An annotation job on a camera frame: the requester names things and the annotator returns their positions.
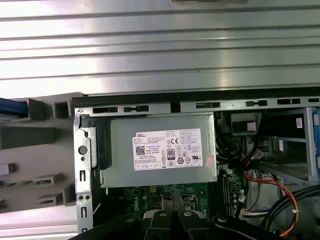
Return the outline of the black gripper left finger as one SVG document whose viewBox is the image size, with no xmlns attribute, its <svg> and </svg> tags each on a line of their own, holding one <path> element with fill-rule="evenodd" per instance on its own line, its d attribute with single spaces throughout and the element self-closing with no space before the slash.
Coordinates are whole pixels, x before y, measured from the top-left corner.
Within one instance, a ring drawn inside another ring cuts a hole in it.
<svg viewBox="0 0 320 240">
<path fill-rule="evenodd" d="M 123 214 L 73 237 L 74 240 L 169 240 L 172 236 L 174 198 L 162 195 L 162 209 L 145 212 L 143 219 Z"/>
</svg>

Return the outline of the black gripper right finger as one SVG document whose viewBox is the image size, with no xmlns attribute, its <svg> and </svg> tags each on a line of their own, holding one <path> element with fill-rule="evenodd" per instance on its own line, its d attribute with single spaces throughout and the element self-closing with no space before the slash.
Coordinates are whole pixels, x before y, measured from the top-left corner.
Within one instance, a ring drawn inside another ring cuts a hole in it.
<svg viewBox="0 0 320 240">
<path fill-rule="evenodd" d="M 181 194 L 174 195 L 174 212 L 190 240 L 282 240 L 281 236 L 231 216 L 217 215 L 207 221 L 203 214 L 186 210 Z"/>
</svg>

